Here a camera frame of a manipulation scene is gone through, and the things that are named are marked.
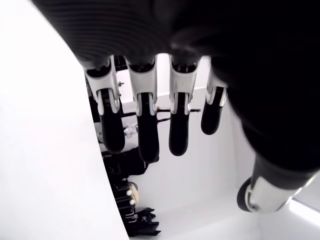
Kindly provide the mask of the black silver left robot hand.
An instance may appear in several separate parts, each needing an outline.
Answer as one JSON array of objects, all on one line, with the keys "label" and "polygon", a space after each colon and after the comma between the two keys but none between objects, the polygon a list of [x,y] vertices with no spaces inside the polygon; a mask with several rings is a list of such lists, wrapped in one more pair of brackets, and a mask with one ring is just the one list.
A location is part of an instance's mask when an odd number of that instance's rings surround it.
[{"label": "black silver left robot hand", "polygon": [[36,0],[87,69],[110,55],[147,64],[209,56],[255,150],[237,202],[278,211],[320,171],[317,0]]}]

